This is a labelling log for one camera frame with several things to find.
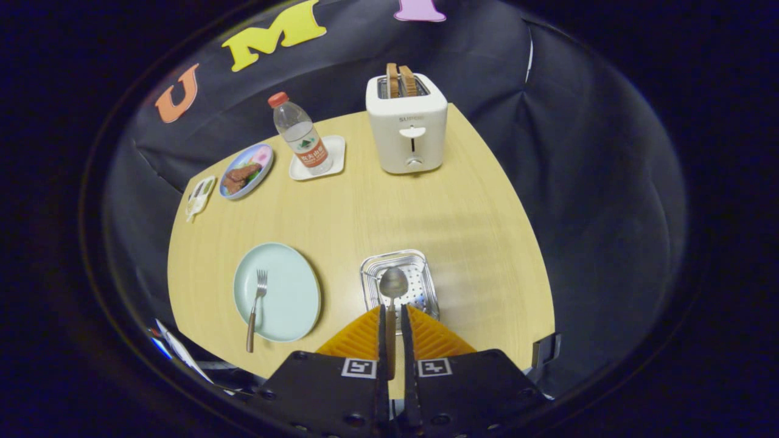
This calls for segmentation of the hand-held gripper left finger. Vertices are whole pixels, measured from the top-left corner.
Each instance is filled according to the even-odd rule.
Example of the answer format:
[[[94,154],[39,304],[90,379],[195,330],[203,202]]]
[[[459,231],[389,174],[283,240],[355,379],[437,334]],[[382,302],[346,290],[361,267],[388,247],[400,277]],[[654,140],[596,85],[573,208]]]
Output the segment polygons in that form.
[[[367,311],[361,320],[375,360],[294,351],[259,388],[250,408],[284,435],[390,436],[386,306]]]

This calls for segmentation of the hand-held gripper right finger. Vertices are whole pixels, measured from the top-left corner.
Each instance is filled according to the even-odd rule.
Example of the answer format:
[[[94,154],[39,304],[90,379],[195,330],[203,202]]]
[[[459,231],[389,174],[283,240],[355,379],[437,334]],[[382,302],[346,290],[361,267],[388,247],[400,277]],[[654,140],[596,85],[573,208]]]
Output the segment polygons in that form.
[[[461,347],[424,358],[425,342],[453,335],[423,311],[404,305],[400,321],[405,361],[400,437],[509,437],[551,400],[498,349]]]

